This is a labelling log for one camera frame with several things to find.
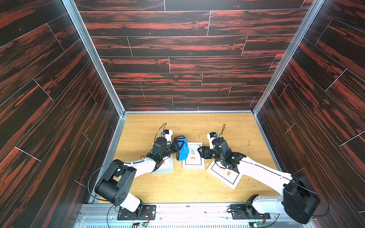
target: red and black wood grain wall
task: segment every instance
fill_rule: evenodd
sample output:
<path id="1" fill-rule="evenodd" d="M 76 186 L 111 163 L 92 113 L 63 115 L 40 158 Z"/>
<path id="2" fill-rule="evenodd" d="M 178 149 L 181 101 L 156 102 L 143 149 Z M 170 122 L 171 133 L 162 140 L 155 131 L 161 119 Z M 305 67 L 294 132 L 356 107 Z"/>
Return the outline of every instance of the red and black wood grain wall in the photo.
<path id="1" fill-rule="evenodd" d="M 61 0 L 2 1 L 0 227 L 72 227 L 118 119 Z"/>
<path id="2" fill-rule="evenodd" d="M 252 110 L 311 0 L 76 0 L 127 111 Z"/>
<path id="3" fill-rule="evenodd" d="M 322 228 L 365 227 L 365 4 L 326 0 L 258 118 L 283 170 L 310 177 Z"/>

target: white picture frame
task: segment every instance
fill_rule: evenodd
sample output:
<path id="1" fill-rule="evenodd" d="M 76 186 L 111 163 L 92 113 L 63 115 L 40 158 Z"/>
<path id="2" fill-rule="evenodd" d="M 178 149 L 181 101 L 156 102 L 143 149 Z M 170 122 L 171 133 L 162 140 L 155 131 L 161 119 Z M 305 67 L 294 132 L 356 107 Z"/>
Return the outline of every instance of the white picture frame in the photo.
<path id="1" fill-rule="evenodd" d="M 204 158 L 200 157 L 198 148 L 203 146 L 203 143 L 188 142 L 189 154 L 185 161 L 182 161 L 183 169 L 205 169 Z"/>
<path id="2" fill-rule="evenodd" d="M 207 171 L 234 190 L 241 180 L 242 174 L 223 167 L 220 162 L 213 161 L 207 168 Z"/>
<path id="3" fill-rule="evenodd" d="M 165 158 L 162 165 L 156 171 L 153 171 L 152 174 L 171 172 L 175 172 L 173 155 L 171 155 L 169 158 Z"/>

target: wood panel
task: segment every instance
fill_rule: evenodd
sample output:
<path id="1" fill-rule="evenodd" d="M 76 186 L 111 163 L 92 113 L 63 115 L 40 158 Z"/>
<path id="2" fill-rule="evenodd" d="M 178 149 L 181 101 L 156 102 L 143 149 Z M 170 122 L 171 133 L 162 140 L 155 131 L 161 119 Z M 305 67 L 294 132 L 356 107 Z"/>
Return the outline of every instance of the wood panel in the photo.
<path id="1" fill-rule="evenodd" d="M 94 105 L 96 105 L 95 101 L 89 93 L 86 93 L 81 104 L 62 129 L 57 139 L 55 141 L 52 140 L 52 146 L 47 150 L 47 154 L 42 159 L 34 175 L 29 179 L 19 197 L 14 201 L 5 218 L 0 222 L 1 225 L 9 227 L 31 226 L 31 222 L 36 218 L 63 165 L 77 144 L 78 137 L 88 122 L 88 114 Z M 43 148 L 44 146 L 48 147 L 50 143 L 38 140 L 37 144 Z"/>
<path id="2" fill-rule="evenodd" d="M 62 52 L 46 24 L 0 47 L 0 104 Z"/>
<path id="3" fill-rule="evenodd" d="M 230 86 L 142 87 L 145 97 L 227 97 Z"/>
<path id="4" fill-rule="evenodd" d="M 80 165 L 80 169 L 75 177 L 75 180 L 80 182 L 81 184 L 87 186 L 90 175 L 95 171 L 95 169 L 99 167 L 94 167 L 96 165 L 95 163 L 90 163 L 89 161 L 96 161 L 100 154 L 104 153 L 104 150 L 108 150 L 109 145 L 106 145 L 104 147 L 104 143 L 106 141 L 110 141 L 111 138 L 109 131 L 113 131 L 110 126 L 110 121 L 115 119 L 114 112 L 112 111 L 114 105 L 111 104 L 110 106 L 105 105 L 105 109 L 107 110 L 106 114 L 103 116 L 100 116 L 98 118 L 101 119 L 100 124 L 97 124 L 96 126 L 92 126 L 96 129 L 97 133 L 94 137 L 94 140 L 92 141 L 92 144 L 90 146 L 90 149 L 88 150 L 87 154 L 84 156 L 84 160 L 82 162 L 82 165 Z M 93 188 L 95 183 L 90 183 L 90 190 Z"/>
<path id="5" fill-rule="evenodd" d="M 48 25 L 64 50 L 80 38 L 68 13 L 54 19 Z"/>
<path id="6" fill-rule="evenodd" d="M 281 130 L 281 133 L 285 134 L 295 123 L 275 91 L 270 93 L 266 107 L 266 115 L 271 118 L 269 122 L 275 123 L 275 125 L 271 123 L 271 126 L 274 126 L 276 131 Z"/>
<path id="7" fill-rule="evenodd" d="M 3 2 L 0 8 L 0 46 L 66 13 L 61 0 Z"/>
<path id="8" fill-rule="evenodd" d="M 286 88 L 280 99 L 293 117 L 295 124 L 308 140 L 309 145 L 316 152 L 318 159 L 322 161 L 327 170 L 331 171 L 331 175 L 341 186 L 343 190 L 343 192 L 340 192 L 343 195 L 342 201 L 347 197 L 355 208 L 360 210 L 365 205 L 363 195 L 365 177 L 363 173 L 355 167 L 354 163 L 341 151 L 340 147 L 332 140 L 332 137 L 317 122 L 313 116 L 313 111 L 308 109 L 302 99 L 295 94 L 291 84 Z"/>
<path id="9" fill-rule="evenodd" d="M 365 32 L 333 19 L 316 46 L 365 80 Z"/>
<path id="10" fill-rule="evenodd" d="M 96 183 L 98 174 L 100 172 L 100 169 L 99 170 L 97 170 L 97 169 L 103 165 L 104 158 L 105 158 L 105 155 L 110 146 L 113 135 L 114 135 L 113 129 L 111 129 L 110 127 L 106 127 L 105 133 L 103 134 L 103 138 L 101 140 L 101 143 L 97 149 L 97 157 L 96 157 L 96 159 L 94 159 L 94 167 L 92 168 L 92 172 L 94 172 L 94 171 L 96 171 L 96 172 L 92 177 L 90 177 L 90 186 L 94 186 L 94 184 Z M 89 198 L 90 198 L 90 193 L 87 192 L 86 195 L 83 197 L 82 202 L 88 203 Z"/>
<path id="11" fill-rule="evenodd" d="M 90 36 L 204 36 L 209 11 L 80 12 Z"/>
<path id="12" fill-rule="evenodd" d="M 229 97 L 261 96 L 266 85 L 240 85 L 232 86 Z"/>
<path id="13" fill-rule="evenodd" d="M 106 88 L 100 77 L 94 79 L 94 84 L 90 88 L 89 92 L 95 99 L 96 103 L 99 103 L 105 96 Z"/>
<path id="14" fill-rule="evenodd" d="M 93 106 L 93 109 L 88 115 L 87 119 L 89 121 L 82 132 L 91 142 L 94 141 L 103 120 L 109 114 L 110 105 L 113 105 L 113 103 L 108 94 L 105 93 L 103 99 L 98 102 L 97 106 Z"/>
<path id="15" fill-rule="evenodd" d="M 170 57 L 171 72 L 243 72 L 269 70 L 275 55 Z"/>
<path id="16" fill-rule="evenodd" d="M 293 9 L 300 8 L 302 0 L 165 0 L 166 10 L 233 10 L 233 9 Z"/>
<path id="17" fill-rule="evenodd" d="M 167 97 L 159 98 L 134 98 L 120 97 L 123 107 L 172 107 L 172 99 Z"/>
<path id="18" fill-rule="evenodd" d="M 109 108 L 108 112 L 110 112 L 109 125 L 112 128 L 113 132 L 115 132 L 116 126 L 119 121 L 119 114 L 118 114 L 114 104 L 110 104 L 110 108 Z"/>
<path id="19" fill-rule="evenodd" d="M 185 106 L 250 106 L 255 97 L 184 97 L 173 98 L 174 107 Z"/>
<path id="20" fill-rule="evenodd" d="M 51 98 L 34 80 L 30 80 L 0 106 L 0 161 L 51 104 Z"/>
<path id="21" fill-rule="evenodd" d="M 365 81 L 346 70 L 327 90 L 344 110 L 365 129 Z"/>
<path id="22" fill-rule="evenodd" d="M 204 73 L 201 85 L 266 85 L 273 73 L 273 71 Z"/>
<path id="23" fill-rule="evenodd" d="M 268 141 L 270 143 L 271 149 L 273 150 L 273 153 L 279 163 L 279 166 L 283 172 L 291 173 L 290 166 L 287 164 L 285 158 L 283 157 L 281 153 L 281 143 L 282 141 L 278 141 L 275 137 L 270 137 L 271 135 L 275 134 L 272 132 L 273 128 L 267 127 L 266 123 L 263 123 L 261 125 L 262 130 L 264 131 L 265 135 L 268 136 Z"/>
<path id="24" fill-rule="evenodd" d="M 302 4 L 301 8 L 302 8 L 302 9 L 303 9 L 303 8 L 309 8 L 309 7 L 312 5 L 313 1 L 314 1 L 314 0 L 304 0 L 304 2 L 303 2 L 303 4 Z"/>
<path id="25" fill-rule="evenodd" d="M 27 181 L 35 172 L 39 161 L 18 148 L 13 148 L 0 163 L 0 221 L 11 207 L 11 203 L 25 187 Z"/>
<path id="26" fill-rule="evenodd" d="M 198 86 L 201 73 L 108 73 L 113 86 Z"/>
<path id="27" fill-rule="evenodd" d="M 199 107 L 199 111 L 252 111 L 254 105 L 251 106 L 220 106 L 220 107 L 209 107 L 209 106 L 201 106 Z"/>
<path id="28" fill-rule="evenodd" d="M 99 56 L 132 56 L 127 37 L 92 36 Z"/>
<path id="29" fill-rule="evenodd" d="M 280 77 L 274 86 L 274 91 L 280 97 L 280 95 L 284 92 L 285 88 L 288 86 L 287 81 L 284 77 Z"/>
<path id="30" fill-rule="evenodd" d="M 277 54 L 269 70 L 276 70 L 282 58 L 283 54 Z"/>
<path id="31" fill-rule="evenodd" d="M 309 27 L 304 37 L 313 44 L 316 44 L 317 40 L 321 37 L 322 33 L 327 28 L 331 20 L 332 17 L 318 12 L 317 16 L 314 18 L 311 26 Z"/>
<path id="32" fill-rule="evenodd" d="M 144 97 L 140 86 L 114 86 L 118 97 Z"/>
<path id="33" fill-rule="evenodd" d="M 328 96 L 293 59 L 282 76 L 338 145 L 363 131 L 363 127 Z"/>
<path id="34" fill-rule="evenodd" d="M 79 39 L 34 79 L 55 100 L 89 60 L 90 56 Z"/>
<path id="35" fill-rule="evenodd" d="M 167 57 L 101 57 L 111 73 L 169 73 Z"/>
<path id="36" fill-rule="evenodd" d="M 46 200 L 39 210 L 31 227 L 54 227 L 64 202 L 71 192 L 74 179 L 80 169 L 91 142 L 84 135 L 78 137 L 77 143 L 68 156 L 61 172 L 52 186 Z"/>
<path id="37" fill-rule="evenodd" d="M 323 4 L 321 11 L 365 32 L 365 7 L 362 0 L 326 1 Z"/>
<path id="38" fill-rule="evenodd" d="M 89 63 L 17 146 L 43 160 L 57 136 L 82 103 L 93 85 L 93 80 L 98 77 L 96 73 L 92 63 Z"/>
<path id="39" fill-rule="evenodd" d="M 125 107 L 126 111 L 198 111 L 198 107 Z"/>
<path id="40" fill-rule="evenodd" d="M 164 0 L 75 0 L 79 11 L 164 11 Z"/>
<path id="41" fill-rule="evenodd" d="M 355 165 L 365 173 L 365 133 L 353 138 L 352 140 L 345 143 L 342 150 L 347 154 L 347 156 L 355 163 Z"/>
<path id="42" fill-rule="evenodd" d="M 294 34 L 250 35 L 242 55 L 284 54 Z"/>
<path id="43" fill-rule="evenodd" d="M 86 188 L 81 184 L 74 182 L 71 191 L 64 203 L 62 210 L 57 218 L 54 228 L 72 228 L 74 221 L 80 212 L 82 199 L 86 193 Z"/>
<path id="44" fill-rule="evenodd" d="M 129 37 L 133 56 L 241 55 L 247 36 Z"/>
<path id="45" fill-rule="evenodd" d="M 323 90 L 346 69 L 306 39 L 301 41 L 292 58 Z"/>
<path id="46" fill-rule="evenodd" d="M 212 11 L 209 35 L 293 34 L 307 9 Z"/>

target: blue towel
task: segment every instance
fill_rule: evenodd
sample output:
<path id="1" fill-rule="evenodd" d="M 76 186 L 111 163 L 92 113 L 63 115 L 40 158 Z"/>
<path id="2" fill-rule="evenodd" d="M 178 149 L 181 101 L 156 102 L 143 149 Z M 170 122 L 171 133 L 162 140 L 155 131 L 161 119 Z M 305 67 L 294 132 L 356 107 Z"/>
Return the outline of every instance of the blue towel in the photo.
<path id="1" fill-rule="evenodd" d="M 178 139 L 177 144 L 179 145 L 179 147 L 183 144 L 183 142 L 180 141 L 184 141 L 185 143 L 182 146 L 181 150 L 176 153 L 176 160 L 185 161 L 189 155 L 188 140 L 186 138 Z"/>

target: light wood tabletop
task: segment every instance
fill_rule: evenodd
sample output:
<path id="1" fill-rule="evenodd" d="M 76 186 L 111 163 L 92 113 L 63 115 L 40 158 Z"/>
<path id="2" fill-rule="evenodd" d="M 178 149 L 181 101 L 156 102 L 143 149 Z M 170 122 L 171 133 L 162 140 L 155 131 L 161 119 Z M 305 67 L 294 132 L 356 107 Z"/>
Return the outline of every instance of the light wood tabletop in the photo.
<path id="1" fill-rule="evenodd" d="M 142 114 L 128 115 L 114 159 L 129 162 L 140 159 L 152 148 L 157 130 L 173 130 L 173 138 L 184 135 L 188 142 L 203 142 L 208 146 L 207 134 L 218 134 L 226 124 L 224 139 L 233 152 L 240 152 L 251 159 L 276 169 L 251 113 L 227 114 Z M 213 160 L 205 160 L 205 168 Z M 252 194 L 276 196 L 278 193 L 265 184 L 243 176 L 232 190 L 206 170 L 183 169 L 182 162 L 174 155 L 175 172 L 144 174 L 136 177 L 130 192 L 144 202 L 241 202 Z"/>

